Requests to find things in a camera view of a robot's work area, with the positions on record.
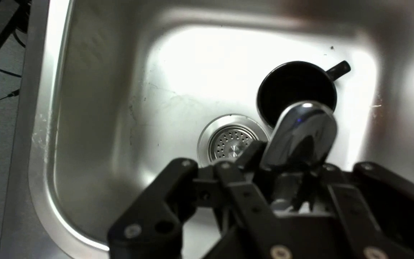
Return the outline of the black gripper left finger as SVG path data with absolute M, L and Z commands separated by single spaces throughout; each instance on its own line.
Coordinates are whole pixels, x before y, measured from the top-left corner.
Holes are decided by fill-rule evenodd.
M 202 259 L 270 259 L 280 221 L 247 177 L 262 149 L 254 141 L 237 161 L 206 167 L 169 161 L 109 227 L 109 259 L 186 259 L 185 246 L 205 242 Z

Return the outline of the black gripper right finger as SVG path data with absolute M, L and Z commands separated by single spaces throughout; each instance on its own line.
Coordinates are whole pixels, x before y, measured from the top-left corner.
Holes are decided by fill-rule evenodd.
M 414 184 L 373 162 L 308 173 L 307 259 L 414 259 Z

